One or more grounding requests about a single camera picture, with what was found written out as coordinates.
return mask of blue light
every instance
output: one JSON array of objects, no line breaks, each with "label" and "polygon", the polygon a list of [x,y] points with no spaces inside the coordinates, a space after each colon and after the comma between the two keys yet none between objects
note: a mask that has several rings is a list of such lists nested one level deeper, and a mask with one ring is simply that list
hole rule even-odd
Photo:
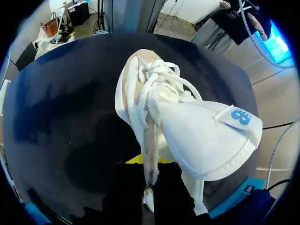
[{"label": "blue light", "polygon": [[[271,35],[267,41],[263,41],[263,44],[266,46],[270,55],[276,63],[280,63],[283,60],[287,59],[291,56],[291,52],[288,49],[286,42],[284,41],[280,31],[276,27],[276,25],[272,23]],[[256,32],[257,36],[261,39],[261,36],[258,32]]]}]

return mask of black shirt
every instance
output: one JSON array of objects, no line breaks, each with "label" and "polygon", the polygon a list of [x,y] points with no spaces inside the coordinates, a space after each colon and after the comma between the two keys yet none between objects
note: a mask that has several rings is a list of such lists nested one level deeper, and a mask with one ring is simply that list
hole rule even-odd
[{"label": "black shirt", "polygon": [[[229,35],[231,39],[235,41],[237,45],[239,45],[249,37],[241,13],[237,13],[237,11],[240,9],[239,1],[238,0],[226,0],[226,1],[230,2],[231,8],[221,9],[217,11],[211,18],[217,25],[219,25]],[[248,6],[251,5],[246,2],[243,8],[246,8]],[[264,29],[265,34],[269,38],[271,34],[271,26],[272,26],[269,14],[261,10],[257,11],[253,7],[244,10],[246,21],[251,34],[254,34],[257,30],[253,27],[252,23],[250,22],[248,13],[253,15],[258,20],[258,22],[261,24],[262,28]]]}]

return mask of shoe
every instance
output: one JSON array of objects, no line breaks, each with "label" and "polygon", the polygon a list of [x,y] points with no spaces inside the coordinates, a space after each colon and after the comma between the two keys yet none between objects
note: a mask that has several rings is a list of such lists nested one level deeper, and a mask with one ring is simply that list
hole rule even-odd
[{"label": "shoe", "polygon": [[[116,88],[115,110],[141,146],[145,198],[152,211],[151,187],[158,177],[160,151],[168,149],[183,174],[213,181],[239,169],[257,149],[262,135],[258,117],[233,105],[203,101],[197,89],[180,77],[177,65],[146,49],[127,60]],[[195,209],[203,211],[203,185],[197,188],[201,191],[190,194]]]}]

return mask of new balance logo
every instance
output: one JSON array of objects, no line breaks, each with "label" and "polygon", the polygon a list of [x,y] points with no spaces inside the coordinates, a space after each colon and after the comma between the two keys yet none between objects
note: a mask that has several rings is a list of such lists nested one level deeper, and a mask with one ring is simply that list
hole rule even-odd
[{"label": "new balance logo", "polygon": [[231,117],[235,120],[239,120],[242,125],[248,125],[252,116],[246,113],[244,110],[236,109],[231,113]]}]

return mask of desk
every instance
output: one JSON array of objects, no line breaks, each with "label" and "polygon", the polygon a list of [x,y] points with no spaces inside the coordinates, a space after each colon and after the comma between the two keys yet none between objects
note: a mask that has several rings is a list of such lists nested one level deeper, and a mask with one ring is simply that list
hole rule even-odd
[{"label": "desk", "polygon": [[[204,100],[234,104],[254,115],[247,74],[210,50],[148,33],[98,35],[65,44],[29,64],[11,82],[4,103],[4,146],[16,187],[27,201],[34,187],[68,218],[82,207],[101,209],[118,162],[140,153],[131,128],[114,109],[119,75],[135,51],[146,48],[180,67]],[[206,182],[208,209],[226,199],[256,170],[256,150],[231,176]]]}]

